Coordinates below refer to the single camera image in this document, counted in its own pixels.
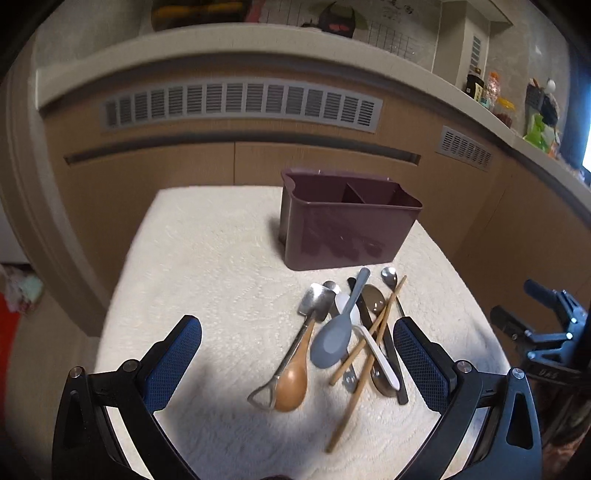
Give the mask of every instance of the purple plastic container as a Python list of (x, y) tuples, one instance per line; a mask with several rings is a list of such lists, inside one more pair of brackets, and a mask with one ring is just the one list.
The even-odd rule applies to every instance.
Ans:
[(423, 204), (387, 177), (286, 168), (279, 240), (292, 270), (391, 262)]

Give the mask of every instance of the screw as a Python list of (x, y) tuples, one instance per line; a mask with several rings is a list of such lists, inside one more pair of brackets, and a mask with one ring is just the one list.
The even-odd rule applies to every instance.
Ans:
[(523, 377), (525, 377), (525, 373), (521, 368), (514, 368), (511, 370), (511, 373), (517, 380), (521, 380)]
[(137, 360), (127, 360), (123, 364), (123, 370), (125, 372), (133, 372), (136, 368), (138, 368), (139, 362)]
[(83, 371), (84, 370), (82, 370), (82, 367), (74, 367), (74, 368), (72, 368), (72, 370), (70, 370), (70, 376), (72, 378), (78, 378), (79, 376), (82, 375)]
[(458, 363), (456, 363), (456, 366), (460, 372), (465, 374), (468, 374), (472, 371), (472, 365), (470, 362), (466, 362), (465, 360), (460, 360)]

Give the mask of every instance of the wooden chopstick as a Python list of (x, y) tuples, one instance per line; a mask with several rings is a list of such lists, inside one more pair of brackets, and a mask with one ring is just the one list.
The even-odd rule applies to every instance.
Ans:
[[(390, 298), (388, 299), (388, 303), (386, 304), (386, 308), (384, 308), (384, 312), (382, 312), (384, 314), (384, 318), (382, 319), (382, 322), (381, 322), (380, 328), (379, 328), (379, 332), (378, 332), (378, 337), (376, 338), (376, 343), (378, 345), (382, 342), (382, 340), (384, 338), (384, 333), (385, 333), (386, 328), (388, 326), (388, 316), (390, 315), (390, 309), (392, 307), (394, 300), (396, 299), (396, 296), (398, 295), (399, 287), (402, 287), (402, 285), (404, 284), (405, 281), (406, 281), (406, 275), (403, 276), (403, 278), (400, 281), (400, 283), (398, 284), (398, 287), (396, 288), (396, 290), (394, 290), (394, 292), (390, 295)], [(330, 438), (329, 444), (326, 446), (326, 453), (332, 453), (332, 451), (336, 447), (336, 444), (339, 443), (339, 440), (340, 440), (343, 432), (345, 431), (347, 424), (349, 423), (351, 415), (353, 415), (353, 412), (355, 411), (355, 407), (357, 406), (357, 403), (358, 403), (359, 399), (361, 398), (361, 394), (363, 393), (363, 388), (369, 379), (369, 374), (371, 373), (371, 368), (374, 365), (374, 360), (375, 360), (374, 356), (369, 355), (367, 360), (365, 361), (365, 365), (363, 366), (363, 371), (361, 372), (361, 376), (359, 377), (359, 382), (357, 383), (357, 388), (355, 389), (355, 392), (353, 392), (353, 396), (351, 396), (351, 399), (349, 400), (349, 405), (347, 405), (347, 410), (345, 410), (345, 415), (343, 415), (343, 418), (341, 419), (339, 425), (337, 426), (336, 430), (332, 434), (332, 437)]]
[[(394, 292), (390, 295), (390, 298), (388, 299), (388, 302), (386, 304), (386, 308), (383, 309), (382, 313), (380, 313), (380, 315), (378, 316), (378, 318), (376, 319), (374, 324), (369, 329), (370, 335), (373, 335), (376, 332), (376, 330), (378, 330), (378, 328), (380, 327), (380, 325), (384, 321), (384, 318), (386, 318), (386, 319), (388, 318), (386, 315), (386, 312), (388, 312), (388, 314), (389, 314), (389, 309), (392, 307), (394, 300), (396, 299), (396, 297), (400, 293), (400, 290), (402, 289), (404, 282), (406, 282), (406, 275), (402, 277), (400, 282), (398, 282), (398, 285), (394, 289)], [(333, 376), (330, 377), (329, 385), (331, 385), (333, 387), (336, 385), (336, 383), (339, 381), (339, 378), (343, 376), (343, 374), (345, 373), (345, 370), (347, 370), (349, 368), (349, 366), (353, 363), (353, 360), (355, 360), (355, 358), (357, 357), (357, 355), (359, 355), (359, 352), (361, 350), (363, 350), (363, 347), (365, 345), (366, 345), (365, 340), (361, 339), (359, 341), (359, 343), (355, 346), (353, 351), (349, 354), (349, 357), (347, 358), (347, 360), (337, 369), (337, 371), (333, 374)]]

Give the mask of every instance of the white tablecloth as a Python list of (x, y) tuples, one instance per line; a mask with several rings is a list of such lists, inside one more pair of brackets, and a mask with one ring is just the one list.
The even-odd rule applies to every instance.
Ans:
[[(336, 368), (309, 363), (303, 405), (282, 414), (258, 411), (248, 394), (267, 382), (303, 318), (296, 312), (312, 282), (346, 279), (359, 267), (294, 272), (277, 242), (281, 189), (188, 187), (161, 191), (135, 237), (100, 342), (96, 371), (140, 359), (184, 314), (200, 319), (203, 342), (168, 407), (156, 413), (172, 443), (203, 479), (391, 480), (439, 418), (402, 365), (409, 403), (366, 387), (340, 443), (324, 447), (350, 394), (327, 385)], [(416, 222), (394, 260), (408, 275), (400, 300), (432, 341), (478, 370), (505, 374), (509, 364), (486, 317), (437, 245)], [(379, 272), (370, 283), (387, 296)], [(394, 324), (392, 315), (390, 328)], [(356, 342), (352, 338), (351, 346)], [(355, 369), (361, 373), (365, 354)], [(131, 466), (150, 476), (121, 418), (113, 426)], [(478, 415), (447, 470), (459, 471), (476, 439)]]

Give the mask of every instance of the yellow lid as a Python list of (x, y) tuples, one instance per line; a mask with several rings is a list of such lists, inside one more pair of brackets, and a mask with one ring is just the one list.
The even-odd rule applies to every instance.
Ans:
[(499, 97), (496, 99), (496, 102), (508, 110), (515, 110), (515, 105), (513, 105), (509, 100), (504, 99), (503, 97)]

